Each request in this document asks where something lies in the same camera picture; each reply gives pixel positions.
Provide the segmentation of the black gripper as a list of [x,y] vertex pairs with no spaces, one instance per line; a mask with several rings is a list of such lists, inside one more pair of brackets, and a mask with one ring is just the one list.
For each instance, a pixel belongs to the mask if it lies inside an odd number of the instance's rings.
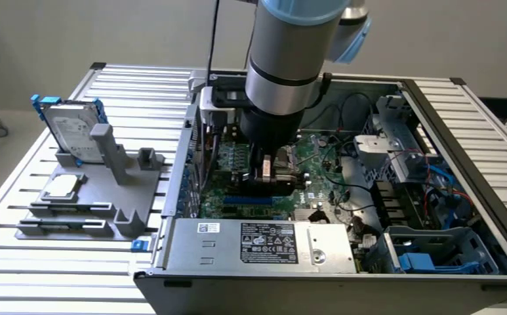
[[262,110],[245,110],[241,115],[241,131],[250,141],[250,173],[255,180],[265,176],[265,158],[269,156],[269,174],[278,149],[295,136],[305,110],[287,115],[269,114]]

